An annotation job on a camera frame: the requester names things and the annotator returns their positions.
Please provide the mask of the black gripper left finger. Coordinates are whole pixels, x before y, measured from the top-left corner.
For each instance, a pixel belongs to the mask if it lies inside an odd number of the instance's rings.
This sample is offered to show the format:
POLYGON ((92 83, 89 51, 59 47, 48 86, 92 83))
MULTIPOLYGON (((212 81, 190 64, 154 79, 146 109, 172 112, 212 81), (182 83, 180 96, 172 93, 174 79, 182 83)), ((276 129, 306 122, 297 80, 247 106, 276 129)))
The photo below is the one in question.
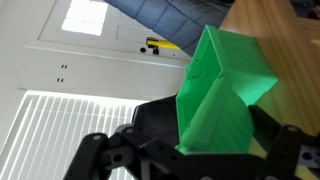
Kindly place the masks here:
POLYGON ((86 135, 63 180, 109 180, 119 168, 136 180, 184 180, 183 166, 182 155, 163 140, 123 125, 111 137, 86 135))

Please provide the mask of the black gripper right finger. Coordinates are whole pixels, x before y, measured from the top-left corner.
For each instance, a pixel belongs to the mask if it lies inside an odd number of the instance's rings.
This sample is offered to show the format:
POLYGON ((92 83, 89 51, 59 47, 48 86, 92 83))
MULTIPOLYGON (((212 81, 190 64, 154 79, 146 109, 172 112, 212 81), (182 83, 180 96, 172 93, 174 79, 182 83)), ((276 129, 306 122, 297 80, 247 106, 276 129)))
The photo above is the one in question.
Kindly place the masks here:
POLYGON ((254 138, 267 152, 258 171, 261 180, 302 180, 298 166, 320 177, 320 134, 311 136, 294 125, 281 125, 257 105, 248 107, 254 123, 254 138))

